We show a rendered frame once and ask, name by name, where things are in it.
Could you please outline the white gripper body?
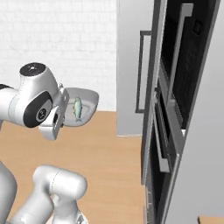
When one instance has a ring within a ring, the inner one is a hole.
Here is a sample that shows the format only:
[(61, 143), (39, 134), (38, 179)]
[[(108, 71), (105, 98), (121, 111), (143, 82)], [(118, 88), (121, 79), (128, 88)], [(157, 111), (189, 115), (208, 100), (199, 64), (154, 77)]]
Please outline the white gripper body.
[(59, 91), (60, 91), (61, 99), (59, 102), (59, 110), (58, 110), (58, 115), (59, 115), (58, 121), (57, 121), (58, 129), (61, 128), (64, 124), (67, 104), (69, 102), (69, 94), (62, 84), (59, 84)]

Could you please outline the pale green fish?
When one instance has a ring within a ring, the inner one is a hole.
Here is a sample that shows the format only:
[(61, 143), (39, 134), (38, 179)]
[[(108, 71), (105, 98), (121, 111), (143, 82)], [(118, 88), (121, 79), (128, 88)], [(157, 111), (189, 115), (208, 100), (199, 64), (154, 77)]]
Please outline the pale green fish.
[(81, 121), (81, 113), (82, 113), (82, 102), (80, 97), (76, 97), (73, 105), (73, 113), (75, 115), (76, 121)]

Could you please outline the black lower oven door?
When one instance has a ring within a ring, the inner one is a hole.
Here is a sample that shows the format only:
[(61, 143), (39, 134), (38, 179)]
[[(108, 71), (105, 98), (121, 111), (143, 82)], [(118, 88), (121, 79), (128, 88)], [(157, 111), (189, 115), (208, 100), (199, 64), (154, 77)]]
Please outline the black lower oven door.
[[(164, 119), (164, 127), (168, 139), (168, 159), (171, 171), (161, 172), (158, 162), (158, 144), (156, 140), (153, 110), (158, 102)], [(147, 190), (147, 221), (149, 224), (165, 224), (171, 203), (179, 164), (184, 146), (185, 132), (179, 127), (179, 119), (173, 107), (165, 104), (165, 92), (156, 88), (145, 117), (143, 181)]]

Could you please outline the grey oven cabinet housing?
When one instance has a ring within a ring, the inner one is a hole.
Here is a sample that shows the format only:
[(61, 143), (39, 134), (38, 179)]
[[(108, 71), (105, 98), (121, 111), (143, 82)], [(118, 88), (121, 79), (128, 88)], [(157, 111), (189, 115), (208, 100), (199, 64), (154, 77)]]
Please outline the grey oven cabinet housing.
[[(161, 60), (167, 1), (154, 1), (141, 149), (144, 187), (145, 114), (157, 87), (164, 90), (165, 104), (168, 94)], [(188, 123), (182, 130), (185, 142), (165, 224), (202, 224), (203, 216), (221, 217), (224, 224), (224, 0), (217, 7)], [(149, 224), (146, 187), (145, 191), (145, 224)]]

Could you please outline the grey meat container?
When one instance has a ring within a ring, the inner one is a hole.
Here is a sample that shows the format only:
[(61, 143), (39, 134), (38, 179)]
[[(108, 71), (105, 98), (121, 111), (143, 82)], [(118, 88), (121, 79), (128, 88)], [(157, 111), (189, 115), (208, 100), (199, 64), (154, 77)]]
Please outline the grey meat container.
[[(85, 125), (89, 122), (97, 109), (99, 102), (98, 93), (90, 89), (78, 87), (68, 87), (66, 90), (70, 99), (65, 112), (64, 125), (68, 127), (79, 127)], [(80, 97), (82, 105), (80, 121), (76, 121), (74, 114), (74, 101), (76, 97)]]

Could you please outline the grey fridge door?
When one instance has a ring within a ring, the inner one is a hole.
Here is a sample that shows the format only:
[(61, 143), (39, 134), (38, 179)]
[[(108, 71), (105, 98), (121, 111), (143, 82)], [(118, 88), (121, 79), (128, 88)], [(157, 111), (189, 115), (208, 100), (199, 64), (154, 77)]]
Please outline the grey fridge door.
[(118, 0), (116, 112), (118, 136), (141, 136), (144, 113), (136, 112), (140, 31), (151, 31), (154, 0)]

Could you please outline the black oven door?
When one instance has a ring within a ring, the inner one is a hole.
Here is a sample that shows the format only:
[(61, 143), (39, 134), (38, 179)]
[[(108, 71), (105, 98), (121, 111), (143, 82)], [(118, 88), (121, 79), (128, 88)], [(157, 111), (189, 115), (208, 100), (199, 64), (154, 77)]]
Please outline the black oven door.
[(178, 64), (173, 84), (172, 105), (177, 110), (181, 129), (188, 123), (195, 89), (200, 77), (214, 17), (220, 0), (168, 0), (164, 21), (164, 36), (161, 60), (168, 78), (168, 89), (172, 70), (173, 52), (179, 24), (181, 4), (193, 3), (192, 15), (185, 19), (178, 55)]
[[(156, 140), (153, 110), (158, 102), (164, 119), (164, 127), (168, 139), (168, 159), (171, 171), (161, 172), (158, 162), (158, 144)], [(179, 164), (184, 146), (185, 132), (179, 127), (179, 119), (173, 107), (165, 104), (165, 92), (156, 88), (145, 117), (143, 181), (147, 190), (147, 221), (149, 224), (165, 224), (171, 203)]]

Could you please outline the black upper oven door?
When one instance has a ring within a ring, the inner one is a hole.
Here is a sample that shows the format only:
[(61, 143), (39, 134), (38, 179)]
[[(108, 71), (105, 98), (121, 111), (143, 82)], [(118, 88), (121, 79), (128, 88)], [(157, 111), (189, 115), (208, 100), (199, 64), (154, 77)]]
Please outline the black upper oven door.
[(214, 17), (220, 0), (168, 0), (164, 21), (164, 36), (161, 60), (168, 78), (168, 89), (172, 70), (173, 52), (179, 24), (181, 4), (193, 3), (192, 15), (185, 19), (178, 55), (178, 64), (173, 84), (172, 105), (177, 110), (181, 129), (188, 123), (195, 89), (200, 77)]

